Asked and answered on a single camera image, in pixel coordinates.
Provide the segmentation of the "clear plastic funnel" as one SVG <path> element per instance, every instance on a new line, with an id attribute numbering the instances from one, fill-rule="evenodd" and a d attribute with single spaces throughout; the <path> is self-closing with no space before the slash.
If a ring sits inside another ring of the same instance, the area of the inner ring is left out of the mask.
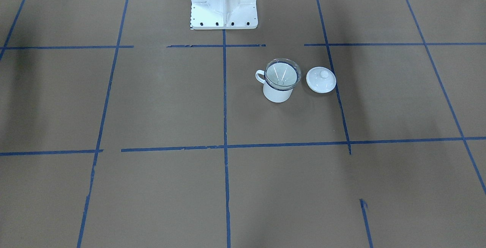
<path id="1" fill-rule="evenodd" d="M 273 89 L 292 90 L 301 80 L 300 66 L 289 59 L 274 59 L 264 70 L 264 80 Z"/>

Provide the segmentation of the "white enamel cup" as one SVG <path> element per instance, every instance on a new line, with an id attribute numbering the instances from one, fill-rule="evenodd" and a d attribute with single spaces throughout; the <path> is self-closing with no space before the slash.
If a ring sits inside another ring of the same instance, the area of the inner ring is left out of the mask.
<path id="1" fill-rule="evenodd" d="M 282 103 L 290 98 L 293 89 L 287 91 L 279 91 L 270 87 L 264 80 L 264 70 L 257 70 L 255 73 L 255 78 L 263 85 L 264 96 L 273 103 Z"/>

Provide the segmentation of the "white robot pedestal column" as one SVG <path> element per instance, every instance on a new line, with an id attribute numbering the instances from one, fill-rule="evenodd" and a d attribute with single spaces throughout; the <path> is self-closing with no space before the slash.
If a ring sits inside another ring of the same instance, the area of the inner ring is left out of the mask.
<path id="1" fill-rule="evenodd" d="M 193 30 L 243 30 L 258 27 L 257 0 L 191 0 Z"/>

